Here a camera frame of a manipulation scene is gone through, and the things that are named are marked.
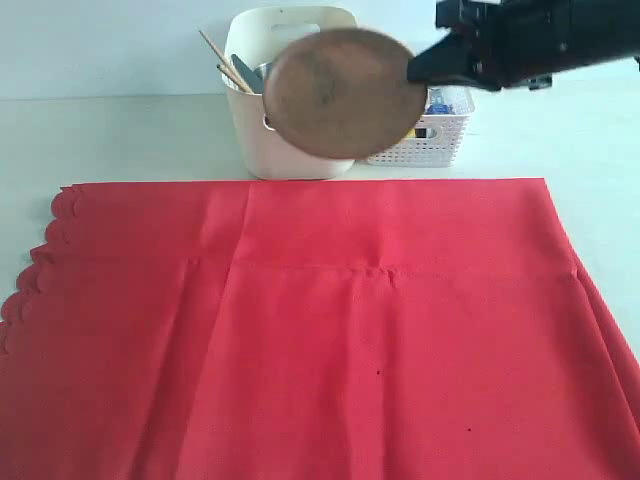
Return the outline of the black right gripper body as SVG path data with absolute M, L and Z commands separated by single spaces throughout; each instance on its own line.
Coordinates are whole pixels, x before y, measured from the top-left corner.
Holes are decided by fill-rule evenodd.
M 441 1 L 436 25 L 469 41 L 475 78 L 500 90 L 639 55 L 637 1 Z

